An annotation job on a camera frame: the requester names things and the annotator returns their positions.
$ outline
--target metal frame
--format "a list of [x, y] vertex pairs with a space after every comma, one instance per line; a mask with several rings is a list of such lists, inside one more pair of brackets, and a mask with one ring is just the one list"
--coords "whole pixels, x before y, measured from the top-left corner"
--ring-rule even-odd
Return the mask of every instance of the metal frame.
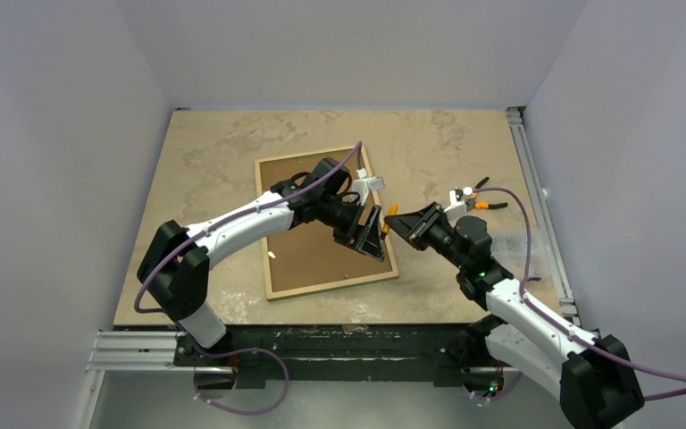
[[[546, 191], [540, 185], [519, 109], [507, 109], [506, 118], [514, 138], [527, 190], [530, 193], [532, 211], [538, 220], [540, 236], [553, 263], [551, 273], [563, 316], [580, 325], [572, 289], [566, 277], [556, 234], [548, 214]], [[176, 332], [99, 332], [88, 361], [77, 427], [90, 428], [106, 371], [194, 372], [197, 370], [199, 373], [232, 374], [228, 366], [200, 366], [198, 368], [175, 366], [172, 361], [177, 354], [177, 348]]]

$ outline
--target brown board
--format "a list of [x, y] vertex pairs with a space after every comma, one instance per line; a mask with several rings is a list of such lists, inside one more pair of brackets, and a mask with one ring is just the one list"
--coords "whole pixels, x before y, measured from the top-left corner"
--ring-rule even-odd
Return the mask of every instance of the brown board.
[[[262, 195], [271, 185], [298, 172], [311, 172], [326, 156], [339, 161], [350, 151], [351, 147], [344, 147], [256, 160], [257, 194]], [[364, 167], [372, 175], [363, 149], [362, 155]], [[356, 156], [346, 163], [346, 168], [356, 177]], [[369, 214], [373, 204], [381, 204], [377, 192], [367, 199], [363, 217]], [[299, 225], [262, 239], [267, 298], [288, 298], [397, 278], [398, 269], [390, 237], [386, 237], [383, 244], [385, 260], [379, 262], [333, 241], [332, 229], [320, 222]]]

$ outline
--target wooden table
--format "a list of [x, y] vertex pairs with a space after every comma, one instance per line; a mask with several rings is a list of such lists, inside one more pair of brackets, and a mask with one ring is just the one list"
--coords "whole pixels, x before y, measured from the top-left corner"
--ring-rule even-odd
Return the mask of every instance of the wooden table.
[[[114, 323], [171, 324], [165, 315], [140, 315], [132, 308], [140, 287], [135, 272], [161, 223], [200, 222], [255, 198], [256, 158], [353, 146], [359, 140], [374, 172], [385, 178], [386, 210], [392, 203], [400, 212], [432, 201], [446, 205], [450, 189], [490, 176], [490, 185], [510, 188], [531, 212], [503, 111], [178, 111], [170, 121]], [[503, 194], [483, 198], [510, 200]], [[488, 221], [491, 234], [497, 228], [522, 231], [513, 202], [502, 210], [473, 213]], [[417, 252], [395, 236], [393, 243], [401, 274], [396, 280], [269, 302], [256, 242], [212, 270], [208, 301], [226, 324], [451, 323], [485, 315], [459, 291], [456, 269], [446, 260], [431, 250]], [[531, 283], [530, 290], [559, 309], [550, 279]], [[150, 296], [143, 304], [155, 306]]]

